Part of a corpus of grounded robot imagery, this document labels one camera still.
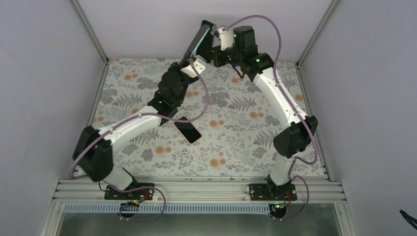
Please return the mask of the black phone pink case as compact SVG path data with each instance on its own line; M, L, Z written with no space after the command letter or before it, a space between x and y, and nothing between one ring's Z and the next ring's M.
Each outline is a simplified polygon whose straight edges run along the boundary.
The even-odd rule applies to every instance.
M186 117L181 117L180 120L184 120L184 122L175 121L174 126L190 144L194 144L202 138L202 134L191 122L188 122Z

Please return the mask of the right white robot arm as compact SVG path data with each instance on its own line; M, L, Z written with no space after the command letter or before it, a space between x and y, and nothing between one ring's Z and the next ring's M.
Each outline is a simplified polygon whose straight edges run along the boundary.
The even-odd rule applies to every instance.
M283 85L276 69L277 60L267 53L260 53L256 44L255 32L251 26L234 29L216 27L203 21L189 55L202 57L214 66L229 64L239 67L240 77L247 76L266 96L278 115L282 132L273 139L273 145L280 155L267 176L266 193L272 200L279 200L290 190L296 176L292 170L297 161L314 165L319 158L314 137L318 120L300 108Z

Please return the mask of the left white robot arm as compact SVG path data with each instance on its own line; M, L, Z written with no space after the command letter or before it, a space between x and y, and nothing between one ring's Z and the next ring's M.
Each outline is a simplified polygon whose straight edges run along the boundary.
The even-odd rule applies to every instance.
M75 179L73 173L79 166L93 182L105 182L124 199L133 198L144 186L129 171L114 163L114 152L138 135L168 121L181 123L175 115L184 102L188 86L202 80L201 73L207 65L203 59L174 62L161 77L153 99L142 109L99 129L84 128L73 152L67 178Z

